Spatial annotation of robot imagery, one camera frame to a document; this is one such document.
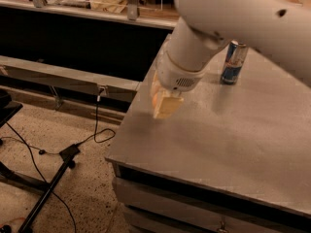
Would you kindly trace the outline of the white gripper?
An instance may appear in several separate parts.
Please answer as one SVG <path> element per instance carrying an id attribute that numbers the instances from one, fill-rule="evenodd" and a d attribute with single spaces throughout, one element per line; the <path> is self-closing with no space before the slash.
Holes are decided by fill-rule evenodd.
<path id="1" fill-rule="evenodd" d="M 179 55 L 173 58 L 168 50 L 160 52 L 150 90 L 152 97 L 158 93 L 157 104 L 153 106 L 155 119 L 168 118 L 180 108 L 184 98 L 168 90 L 180 92 L 193 90 L 203 78 L 207 63 L 206 56 Z M 158 90 L 160 86 L 167 90 Z"/>

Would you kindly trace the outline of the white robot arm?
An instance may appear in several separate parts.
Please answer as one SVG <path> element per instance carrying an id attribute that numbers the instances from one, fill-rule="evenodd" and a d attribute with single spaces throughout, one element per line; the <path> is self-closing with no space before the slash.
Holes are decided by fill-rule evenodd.
<path id="1" fill-rule="evenodd" d="M 311 83 L 311 10 L 286 0 L 174 0 L 179 14 L 158 53 L 151 88 L 154 117 L 176 112 L 210 60 L 236 40 Z"/>

